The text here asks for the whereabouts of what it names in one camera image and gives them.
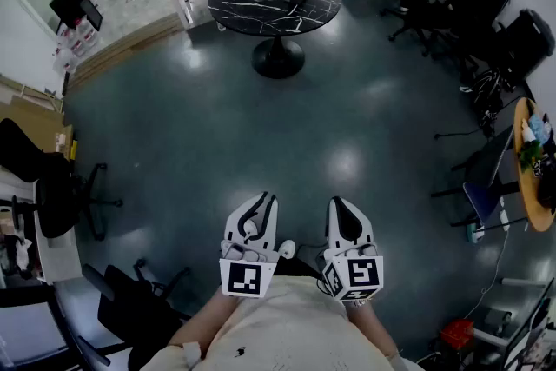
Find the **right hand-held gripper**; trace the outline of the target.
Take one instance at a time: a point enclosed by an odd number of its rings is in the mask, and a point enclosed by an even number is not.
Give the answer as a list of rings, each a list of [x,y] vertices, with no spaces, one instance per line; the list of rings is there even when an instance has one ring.
[[[372,243],[372,223],[359,208],[339,196],[330,200],[327,219],[330,248],[324,251],[321,271],[325,289],[337,301],[371,299],[384,286],[383,257]],[[345,240],[359,246],[342,248]]]

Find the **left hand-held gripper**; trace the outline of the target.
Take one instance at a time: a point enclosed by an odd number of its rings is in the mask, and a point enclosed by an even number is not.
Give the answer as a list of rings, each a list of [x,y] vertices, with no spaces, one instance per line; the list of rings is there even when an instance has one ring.
[[[259,241],[263,248],[243,245],[259,230],[253,218],[264,203],[266,191],[255,195],[236,208],[226,221],[224,240],[221,243],[222,258],[219,260],[222,292],[228,296],[262,298],[273,278],[280,258],[291,259],[295,255],[295,242],[286,240],[275,249],[278,201],[272,195],[266,205]]]

